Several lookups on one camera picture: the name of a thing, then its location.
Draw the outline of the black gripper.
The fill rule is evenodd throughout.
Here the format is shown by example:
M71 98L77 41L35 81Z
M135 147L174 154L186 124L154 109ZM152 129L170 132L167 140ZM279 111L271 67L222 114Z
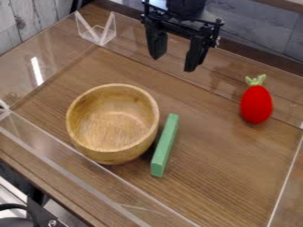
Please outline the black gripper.
M199 35L191 37L190 50L186 54L184 71L192 72L204 62L210 46L219 44L220 27L224 20L206 10L207 0L142 0L144 15L152 16ZM167 52L167 33L156 23L146 22L148 51L154 59Z

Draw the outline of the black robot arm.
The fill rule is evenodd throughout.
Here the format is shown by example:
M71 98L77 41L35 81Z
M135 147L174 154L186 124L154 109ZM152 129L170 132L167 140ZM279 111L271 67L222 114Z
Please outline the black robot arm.
M142 0L148 52L159 59L167 52L168 34L190 40L184 72L203 64L208 50L219 45L222 17L206 10L207 0Z

